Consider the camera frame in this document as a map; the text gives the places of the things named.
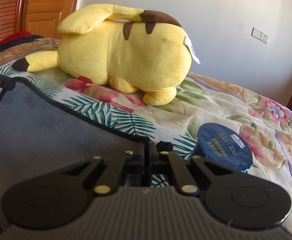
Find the pikachu plush toy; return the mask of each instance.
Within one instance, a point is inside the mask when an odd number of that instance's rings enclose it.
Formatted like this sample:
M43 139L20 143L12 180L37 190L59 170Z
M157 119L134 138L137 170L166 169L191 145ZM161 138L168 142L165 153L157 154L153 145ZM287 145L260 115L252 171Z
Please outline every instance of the pikachu plush toy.
M60 66L76 78L110 84L121 93L145 91L143 101L150 106L172 101L175 86L190 69L187 33L162 12L92 4L70 14L57 31L65 35L56 51L27 55L12 67L35 72Z

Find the black ear tip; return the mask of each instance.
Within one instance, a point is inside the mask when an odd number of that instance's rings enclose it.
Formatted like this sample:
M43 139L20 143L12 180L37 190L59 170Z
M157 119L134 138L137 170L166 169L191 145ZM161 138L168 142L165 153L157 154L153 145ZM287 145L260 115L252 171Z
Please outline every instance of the black ear tip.
M12 68L18 71L27 71L28 67L29 67L29 63L25 57L16 60L12 64Z

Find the gold screw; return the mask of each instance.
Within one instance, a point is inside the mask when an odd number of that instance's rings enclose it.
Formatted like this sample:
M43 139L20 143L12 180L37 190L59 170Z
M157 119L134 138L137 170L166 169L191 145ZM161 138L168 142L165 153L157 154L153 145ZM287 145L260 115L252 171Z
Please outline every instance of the gold screw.
M110 187L107 185L99 185L94 188L94 191L98 194L107 194L110 191Z
M182 192L185 193L195 193L198 188L195 185L184 185L182 186Z

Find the brown stripe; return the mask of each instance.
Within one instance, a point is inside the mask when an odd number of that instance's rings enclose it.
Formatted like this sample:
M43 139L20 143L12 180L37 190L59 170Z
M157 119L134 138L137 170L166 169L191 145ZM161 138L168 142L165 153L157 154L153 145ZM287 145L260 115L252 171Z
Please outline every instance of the brown stripe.
M139 14L139 16L141 17L141 20L143 22L169 23L169 24L173 24L173 25L181 27L181 25L179 24L179 22L177 22L175 18L163 12L153 11L153 10L144 10L144 12Z
M156 25L156 23L145 23L146 33L147 34L152 33L155 25Z
M132 25L134 24L134 22L125 22L124 26L122 28L122 33L124 34L124 39L128 40L129 38L129 34L130 34L130 30Z

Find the white fabric tag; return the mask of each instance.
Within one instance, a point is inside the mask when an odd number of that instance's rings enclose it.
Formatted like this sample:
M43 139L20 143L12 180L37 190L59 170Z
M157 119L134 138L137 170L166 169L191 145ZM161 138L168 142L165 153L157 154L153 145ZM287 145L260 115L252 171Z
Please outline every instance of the white fabric tag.
M195 60L195 62L200 65L200 61L199 61L198 57L196 57L196 55L195 55L195 51L193 49L193 45L191 44L191 40L190 40L190 38L188 36L185 36L184 44L188 47L188 49L190 51L190 54L191 54L191 57L193 58L193 60Z
M243 149L245 147L245 144L242 142L242 140L236 134L232 134L231 137L233 138L234 142L236 142L241 149Z

